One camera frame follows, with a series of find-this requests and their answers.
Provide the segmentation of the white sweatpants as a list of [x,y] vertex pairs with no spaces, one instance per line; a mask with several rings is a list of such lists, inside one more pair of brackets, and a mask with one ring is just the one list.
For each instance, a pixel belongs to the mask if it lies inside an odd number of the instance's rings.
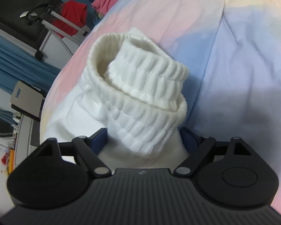
[[187,113],[182,86],[188,74],[136,28],[104,34],[55,111],[43,109],[41,139],[67,142],[106,128],[99,157],[110,168],[174,169],[188,155],[178,132]]

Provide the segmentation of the white dressing table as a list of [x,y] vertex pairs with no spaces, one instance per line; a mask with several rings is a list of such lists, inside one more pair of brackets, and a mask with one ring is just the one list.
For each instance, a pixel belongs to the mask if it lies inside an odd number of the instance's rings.
[[39,145],[40,123],[21,115],[18,126],[14,128],[13,141],[9,144],[15,150],[15,166],[21,164]]

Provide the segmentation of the beige black chair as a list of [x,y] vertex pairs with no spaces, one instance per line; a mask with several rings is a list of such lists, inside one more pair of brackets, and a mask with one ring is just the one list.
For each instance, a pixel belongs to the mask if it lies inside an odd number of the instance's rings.
[[10,98],[11,108],[31,119],[40,122],[45,97],[41,91],[18,81]]

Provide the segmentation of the orange tray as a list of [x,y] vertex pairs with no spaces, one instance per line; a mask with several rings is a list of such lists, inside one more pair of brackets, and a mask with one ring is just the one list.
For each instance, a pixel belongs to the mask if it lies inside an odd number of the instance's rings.
[[10,175],[14,171],[15,166],[15,150],[9,149],[7,173]]

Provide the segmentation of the wavy blue mirror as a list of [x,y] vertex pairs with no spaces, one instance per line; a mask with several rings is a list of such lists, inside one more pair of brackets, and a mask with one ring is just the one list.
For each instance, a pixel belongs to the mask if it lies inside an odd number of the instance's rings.
[[0,138],[10,138],[13,136],[14,126],[18,122],[13,119],[13,113],[0,109]]

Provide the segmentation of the pastel bed sheet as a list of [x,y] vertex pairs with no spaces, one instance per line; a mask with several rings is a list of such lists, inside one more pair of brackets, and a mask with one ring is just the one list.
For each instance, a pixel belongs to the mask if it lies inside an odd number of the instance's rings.
[[55,79],[40,139],[68,142],[103,127],[84,98],[88,53],[107,33],[138,29],[189,69],[184,127],[245,140],[277,173],[281,214],[281,0],[119,0]]

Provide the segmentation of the blue left curtain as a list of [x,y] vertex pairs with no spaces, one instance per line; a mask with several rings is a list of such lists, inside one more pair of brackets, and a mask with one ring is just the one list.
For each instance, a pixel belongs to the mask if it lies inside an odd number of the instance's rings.
[[0,36],[0,88],[5,92],[11,94],[18,81],[48,92],[59,72]]

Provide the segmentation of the red garment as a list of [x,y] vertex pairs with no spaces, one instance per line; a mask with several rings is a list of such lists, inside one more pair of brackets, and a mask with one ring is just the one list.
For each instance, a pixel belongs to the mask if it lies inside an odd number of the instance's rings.
[[[61,5],[59,15],[82,28],[86,25],[87,5],[72,0],[67,1]],[[53,19],[52,25],[70,36],[73,36],[78,32],[76,29],[58,18]]]

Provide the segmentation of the silver tripod stand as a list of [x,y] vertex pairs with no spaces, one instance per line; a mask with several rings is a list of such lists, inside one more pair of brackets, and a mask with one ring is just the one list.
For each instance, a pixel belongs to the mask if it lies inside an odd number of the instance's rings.
[[[46,21],[45,15],[52,15],[55,19],[62,21],[68,26],[70,26],[72,29],[77,30],[77,33],[74,35],[70,35],[62,29],[54,26],[52,23]],[[41,4],[39,6],[34,7],[30,11],[25,11],[20,15],[20,18],[25,18],[26,24],[28,26],[32,26],[35,23],[43,24],[44,27],[60,42],[60,44],[64,47],[64,49],[68,52],[70,56],[73,55],[72,51],[69,49],[69,47],[65,44],[65,42],[59,35],[64,36],[76,45],[80,46],[85,37],[91,31],[86,25],[83,27],[79,27],[73,22],[61,16],[60,14],[56,13],[53,10],[53,6],[49,4]]]

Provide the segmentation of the dark window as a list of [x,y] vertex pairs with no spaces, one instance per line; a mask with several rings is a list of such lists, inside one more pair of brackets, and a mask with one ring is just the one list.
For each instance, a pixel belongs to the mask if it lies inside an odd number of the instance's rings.
[[39,49],[48,30],[41,24],[27,25],[21,14],[38,5],[48,4],[57,9],[61,0],[0,0],[0,29],[33,49]]

